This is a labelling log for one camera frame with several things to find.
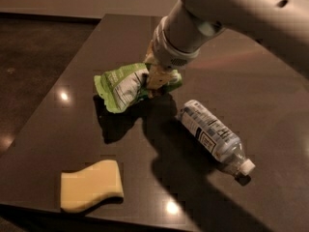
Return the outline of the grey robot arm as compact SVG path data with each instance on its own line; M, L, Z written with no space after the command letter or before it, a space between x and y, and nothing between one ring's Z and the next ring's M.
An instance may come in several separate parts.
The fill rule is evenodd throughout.
M147 51L148 96L161 95L172 71L193 61L226 28L309 74L309 0L178 0L155 28Z

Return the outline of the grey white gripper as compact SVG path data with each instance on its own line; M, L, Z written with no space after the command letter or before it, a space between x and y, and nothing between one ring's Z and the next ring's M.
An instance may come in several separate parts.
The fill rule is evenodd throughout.
M172 79L170 69L178 69L193 61L200 49L193 52L183 52L173 46L167 38L164 26L167 17L164 17L157 25L153 34L153 41L149 43L144 63L149 65L149 73L146 80L146 89L150 99L164 94L163 86Z

